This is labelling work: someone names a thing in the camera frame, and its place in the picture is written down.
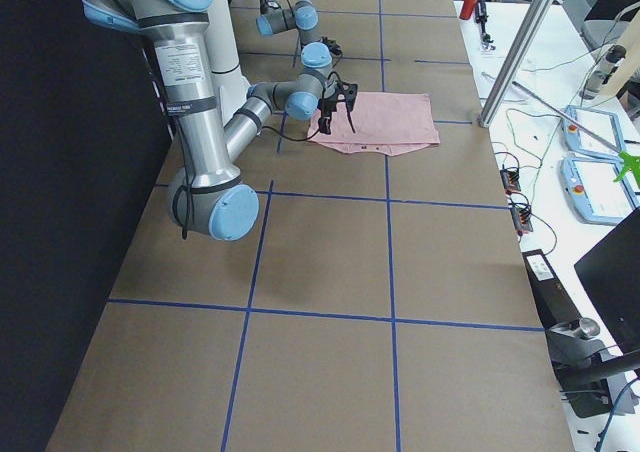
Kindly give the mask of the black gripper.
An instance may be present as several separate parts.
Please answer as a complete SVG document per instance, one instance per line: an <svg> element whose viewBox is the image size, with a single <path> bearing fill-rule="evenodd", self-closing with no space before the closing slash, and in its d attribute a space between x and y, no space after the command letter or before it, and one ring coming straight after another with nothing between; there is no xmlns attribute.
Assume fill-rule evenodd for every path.
<svg viewBox="0 0 640 452"><path fill-rule="evenodd" d="M328 82L329 88L323 92L319 100L320 117L318 119L318 131L321 134L331 134L332 115L337 111L338 102L343 95L343 87L339 79Z"/></svg>

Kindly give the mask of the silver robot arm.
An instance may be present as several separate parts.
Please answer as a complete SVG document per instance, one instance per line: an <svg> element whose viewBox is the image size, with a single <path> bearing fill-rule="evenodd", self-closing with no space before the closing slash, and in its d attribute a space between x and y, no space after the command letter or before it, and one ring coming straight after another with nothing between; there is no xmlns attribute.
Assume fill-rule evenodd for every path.
<svg viewBox="0 0 640 452"><path fill-rule="evenodd" d="M333 69L337 47L320 34L313 3L259 0L258 32L299 35L302 69L286 82L250 84L243 76L228 0L82 0L86 18L137 34L154 46L160 89L182 146L184 165L168 189L170 218L184 232L235 241L253 227L256 192L236 158L277 112L316 118L328 133L357 88Z"/></svg>
<svg viewBox="0 0 640 452"><path fill-rule="evenodd" d="M329 46L330 41L323 36L319 27L319 14L310 0L259 0L260 15L256 18L258 33L263 37L296 30L300 47L319 42Z"/></svg>

